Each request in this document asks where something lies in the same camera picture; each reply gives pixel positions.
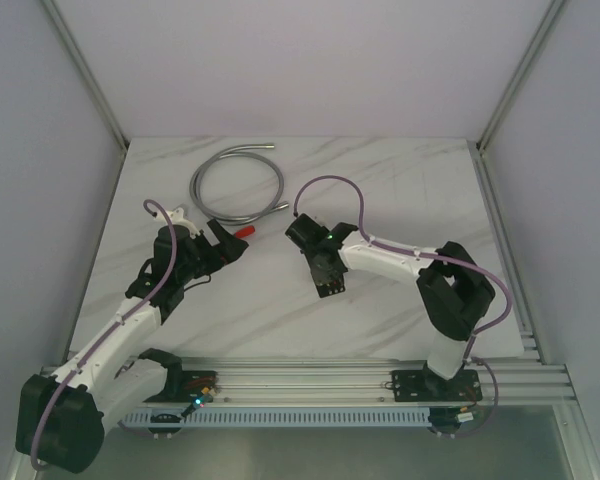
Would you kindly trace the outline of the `black fuse box base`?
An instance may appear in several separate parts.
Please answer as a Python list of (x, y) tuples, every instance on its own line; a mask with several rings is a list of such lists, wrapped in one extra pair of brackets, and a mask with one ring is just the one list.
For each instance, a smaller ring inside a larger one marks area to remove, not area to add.
[(320, 298), (337, 295), (346, 290), (343, 274), (337, 276), (318, 275), (314, 279), (314, 285)]

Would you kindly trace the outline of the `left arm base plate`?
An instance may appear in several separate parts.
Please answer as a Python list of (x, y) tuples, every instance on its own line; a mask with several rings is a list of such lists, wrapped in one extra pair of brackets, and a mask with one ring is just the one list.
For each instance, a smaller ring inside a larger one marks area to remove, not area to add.
[(217, 383), (213, 370), (184, 370), (180, 374), (168, 374), (162, 391), (146, 399), (147, 403), (190, 402), (202, 395), (204, 388), (213, 390)]

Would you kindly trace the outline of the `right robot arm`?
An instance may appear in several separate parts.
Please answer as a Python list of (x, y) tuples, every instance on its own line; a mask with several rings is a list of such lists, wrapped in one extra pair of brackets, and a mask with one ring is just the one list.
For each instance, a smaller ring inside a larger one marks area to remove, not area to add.
[(306, 214), (297, 216), (285, 235), (306, 259), (321, 298), (344, 292), (345, 274), (352, 270), (415, 285), (436, 330), (424, 390), (436, 399), (456, 390), (474, 329), (495, 298), (495, 289), (464, 247), (448, 242), (438, 250), (422, 250), (390, 244), (349, 223), (328, 229)]

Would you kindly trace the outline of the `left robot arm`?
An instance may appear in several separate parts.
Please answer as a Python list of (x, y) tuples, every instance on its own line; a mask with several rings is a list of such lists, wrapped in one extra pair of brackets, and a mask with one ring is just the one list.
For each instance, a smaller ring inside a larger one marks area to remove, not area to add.
[(129, 285), (118, 311), (79, 353), (52, 374), (32, 375), (20, 394), (15, 448), (35, 468), (86, 470), (106, 434), (140, 403), (178, 399), (185, 379), (180, 357), (156, 348), (136, 350), (183, 301), (185, 290), (237, 261), (245, 240), (217, 221), (217, 242), (185, 222), (159, 229), (153, 256)]

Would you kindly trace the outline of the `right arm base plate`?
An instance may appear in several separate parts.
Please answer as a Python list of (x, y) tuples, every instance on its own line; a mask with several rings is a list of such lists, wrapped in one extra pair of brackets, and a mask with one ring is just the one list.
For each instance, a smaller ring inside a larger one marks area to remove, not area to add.
[(475, 370), (461, 369), (450, 380), (425, 369), (394, 370), (390, 373), (388, 387), (394, 400), (403, 403), (473, 403), (483, 399)]

